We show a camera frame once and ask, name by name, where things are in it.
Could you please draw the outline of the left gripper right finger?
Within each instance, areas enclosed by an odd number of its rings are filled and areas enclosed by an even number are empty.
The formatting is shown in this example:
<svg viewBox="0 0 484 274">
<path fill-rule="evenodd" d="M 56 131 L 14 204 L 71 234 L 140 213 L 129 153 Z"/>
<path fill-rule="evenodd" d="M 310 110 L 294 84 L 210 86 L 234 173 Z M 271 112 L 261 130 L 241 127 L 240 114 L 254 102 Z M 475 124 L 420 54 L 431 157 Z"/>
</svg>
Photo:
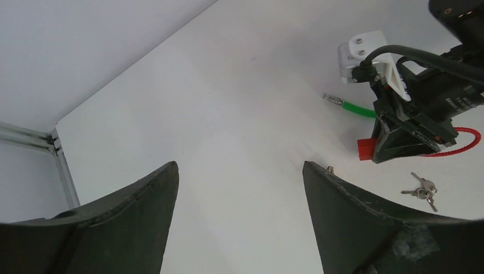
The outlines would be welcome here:
<svg viewBox="0 0 484 274">
<path fill-rule="evenodd" d="M 302 169 L 325 273 L 482 273 L 483 221 L 426 213 Z"/>
</svg>

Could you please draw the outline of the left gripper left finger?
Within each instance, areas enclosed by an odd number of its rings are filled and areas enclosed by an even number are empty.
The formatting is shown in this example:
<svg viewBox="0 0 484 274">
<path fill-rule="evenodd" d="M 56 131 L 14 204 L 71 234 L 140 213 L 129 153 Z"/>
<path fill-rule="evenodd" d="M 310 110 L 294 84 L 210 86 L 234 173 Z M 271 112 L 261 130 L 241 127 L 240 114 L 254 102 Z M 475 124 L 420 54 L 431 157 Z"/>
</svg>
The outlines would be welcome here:
<svg viewBox="0 0 484 274">
<path fill-rule="evenodd" d="M 1 224 L 1 272 L 159 273 L 178 189 L 168 162 L 51 219 Z"/>
</svg>

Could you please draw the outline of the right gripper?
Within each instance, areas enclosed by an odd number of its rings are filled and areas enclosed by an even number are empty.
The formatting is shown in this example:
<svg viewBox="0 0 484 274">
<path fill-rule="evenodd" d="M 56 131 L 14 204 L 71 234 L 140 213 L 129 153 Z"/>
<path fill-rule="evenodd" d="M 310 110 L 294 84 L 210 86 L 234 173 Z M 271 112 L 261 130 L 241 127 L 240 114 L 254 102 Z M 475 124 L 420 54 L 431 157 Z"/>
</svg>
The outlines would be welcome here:
<svg viewBox="0 0 484 274">
<path fill-rule="evenodd" d="M 457 96 L 458 77 L 436 68 L 415 74 L 403 65 L 382 63 L 368 67 L 368 79 L 377 96 L 374 163 L 435 154 L 440 146 L 456 144 L 451 119 L 459 107 L 449 101 Z"/>
</svg>

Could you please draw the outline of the green cable lock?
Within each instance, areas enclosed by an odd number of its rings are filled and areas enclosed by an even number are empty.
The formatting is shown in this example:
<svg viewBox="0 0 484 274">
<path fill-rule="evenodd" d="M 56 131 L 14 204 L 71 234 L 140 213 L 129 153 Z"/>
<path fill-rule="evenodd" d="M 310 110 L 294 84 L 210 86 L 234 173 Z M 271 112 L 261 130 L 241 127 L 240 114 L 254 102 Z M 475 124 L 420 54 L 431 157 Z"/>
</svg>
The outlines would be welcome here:
<svg viewBox="0 0 484 274">
<path fill-rule="evenodd" d="M 371 109 L 361 107 L 361 106 L 358 106 L 356 104 L 347 102 L 347 101 L 345 101 L 345 100 L 343 100 L 343 99 L 341 99 L 337 96 L 333 96 L 333 95 L 329 95 L 329 94 L 323 94 L 322 97 L 326 101 L 328 101 L 328 102 L 330 102 L 330 103 L 332 103 L 336 106 L 339 106 L 342 109 L 349 111 L 353 114 L 357 114 L 357 115 L 364 116 L 364 117 L 367 117 L 367 118 L 372 118 L 372 119 L 376 118 L 376 113 L 375 113 L 374 110 L 371 110 Z"/>
</svg>

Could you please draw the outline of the red lock keys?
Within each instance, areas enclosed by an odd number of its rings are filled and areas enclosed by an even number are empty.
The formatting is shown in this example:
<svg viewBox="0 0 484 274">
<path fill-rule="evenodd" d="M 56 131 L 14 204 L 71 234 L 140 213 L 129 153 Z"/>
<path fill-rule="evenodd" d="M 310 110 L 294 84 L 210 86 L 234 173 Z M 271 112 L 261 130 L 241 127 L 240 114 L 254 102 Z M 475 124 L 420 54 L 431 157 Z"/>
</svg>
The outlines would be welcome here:
<svg viewBox="0 0 484 274">
<path fill-rule="evenodd" d="M 410 173 L 415 179 L 417 179 L 420 183 L 420 186 L 417 187 L 415 190 L 410 191 L 401 191 L 401 194 L 408 194 L 414 197 L 417 197 L 421 200 L 426 200 L 429 203 L 431 209 L 438 213 L 438 209 L 434 204 L 434 196 L 438 192 L 438 189 L 434 182 L 431 180 L 427 180 L 425 178 L 419 177 L 414 172 Z"/>
</svg>

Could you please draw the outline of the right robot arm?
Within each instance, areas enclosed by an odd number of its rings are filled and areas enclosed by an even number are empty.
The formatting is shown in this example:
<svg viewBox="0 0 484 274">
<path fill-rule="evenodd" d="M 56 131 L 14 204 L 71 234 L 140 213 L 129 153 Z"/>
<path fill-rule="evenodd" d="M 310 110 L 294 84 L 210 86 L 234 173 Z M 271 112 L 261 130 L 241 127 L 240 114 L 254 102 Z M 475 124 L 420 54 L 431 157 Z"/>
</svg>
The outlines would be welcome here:
<svg viewBox="0 0 484 274">
<path fill-rule="evenodd" d="M 436 55 L 406 46 L 373 50 L 353 71 L 368 82 L 373 103 L 376 142 L 372 161 L 382 163 L 411 156 L 436 157 L 441 147 L 456 144 L 453 117 L 483 105 L 483 2 L 430 1 L 431 15 L 460 42 Z M 409 98 L 397 95 L 388 77 L 377 75 L 373 62 L 384 54 L 398 54 L 397 79 Z"/>
</svg>

